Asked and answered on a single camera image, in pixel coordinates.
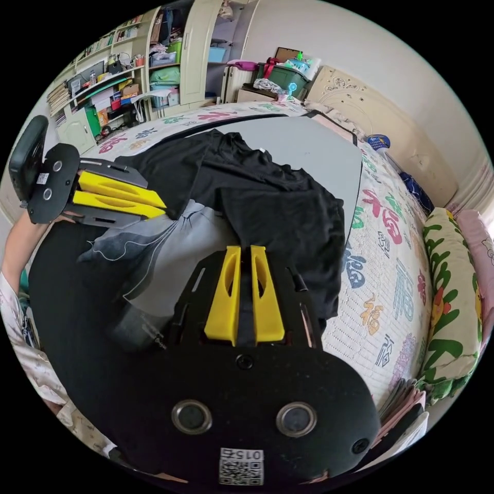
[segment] screw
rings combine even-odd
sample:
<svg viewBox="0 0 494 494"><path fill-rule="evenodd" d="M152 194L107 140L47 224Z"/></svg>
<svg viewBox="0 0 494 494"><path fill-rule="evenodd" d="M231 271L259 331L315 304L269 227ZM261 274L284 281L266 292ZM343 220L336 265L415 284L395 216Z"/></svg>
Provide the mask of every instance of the screw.
<svg viewBox="0 0 494 494"><path fill-rule="evenodd" d="M363 453L369 446L368 439L359 439L352 447L351 451L353 454Z"/></svg>
<svg viewBox="0 0 494 494"><path fill-rule="evenodd" d="M249 369L252 369L252 366L254 365L254 359L250 355L239 355L237 357L237 365L239 369L248 371Z"/></svg>

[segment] white wall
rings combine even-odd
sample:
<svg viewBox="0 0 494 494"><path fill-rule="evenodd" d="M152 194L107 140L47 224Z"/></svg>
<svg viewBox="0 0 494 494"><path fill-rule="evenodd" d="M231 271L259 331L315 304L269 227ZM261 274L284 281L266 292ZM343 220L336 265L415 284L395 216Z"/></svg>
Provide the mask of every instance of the white wall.
<svg viewBox="0 0 494 494"><path fill-rule="evenodd" d="M391 100L436 144L460 185L483 163L486 150L454 92L417 52L377 24L317 0L260 0L243 57L263 62L279 46L321 58Z"/></svg>

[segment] printed label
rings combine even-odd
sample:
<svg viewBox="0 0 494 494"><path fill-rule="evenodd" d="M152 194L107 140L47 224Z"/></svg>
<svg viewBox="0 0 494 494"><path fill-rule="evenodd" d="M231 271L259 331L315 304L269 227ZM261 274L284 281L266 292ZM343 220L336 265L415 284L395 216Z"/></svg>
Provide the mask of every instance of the printed label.
<svg viewBox="0 0 494 494"><path fill-rule="evenodd" d="M40 173L38 175L38 179L36 180L36 183L38 185L45 185L49 176L50 176L49 173Z"/></svg>
<svg viewBox="0 0 494 494"><path fill-rule="evenodd" d="M263 485L264 452L259 449L221 448L221 485Z"/></svg>

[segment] pillow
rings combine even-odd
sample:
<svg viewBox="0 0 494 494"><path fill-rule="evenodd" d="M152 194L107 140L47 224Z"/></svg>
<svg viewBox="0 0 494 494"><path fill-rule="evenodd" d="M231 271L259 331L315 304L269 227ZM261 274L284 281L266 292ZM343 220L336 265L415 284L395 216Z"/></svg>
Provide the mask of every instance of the pillow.
<svg viewBox="0 0 494 494"><path fill-rule="evenodd" d="M365 132L356 123L344 117L336 108L328 107L321 103L314 103L313 101L304 101L303 105L307 110L317 110L324 113L344 129L355 134L360 142L365 142Z"/></svg>
<svg viewBox="0 0 494 494"><path fill-rule="evenodd" d="M418 386L434 404L452 396L473 372L482 341L482 311L473 259L453 215L435 208L423 235L434 299Z"/></svg>
<svg viewBox="0 0 494 494"><path fill-rule="evenodd" d="M494 326L494 242L478 211L467 209L456 217L479 278L482 298L482 347Z"/></svg>

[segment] blue box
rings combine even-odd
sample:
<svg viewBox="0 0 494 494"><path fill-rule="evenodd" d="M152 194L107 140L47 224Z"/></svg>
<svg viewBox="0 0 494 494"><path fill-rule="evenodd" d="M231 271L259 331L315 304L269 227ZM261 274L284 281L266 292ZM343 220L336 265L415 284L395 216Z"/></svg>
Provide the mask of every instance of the blue box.
<svg viewBox="0 0 494 494"><path fill-rule="evenodd" d="M209 49L209 57L207 61L211 63L221 63L223 61L223 57L225 56L225 52L226 48L216 48L212 46Z"/></svg>

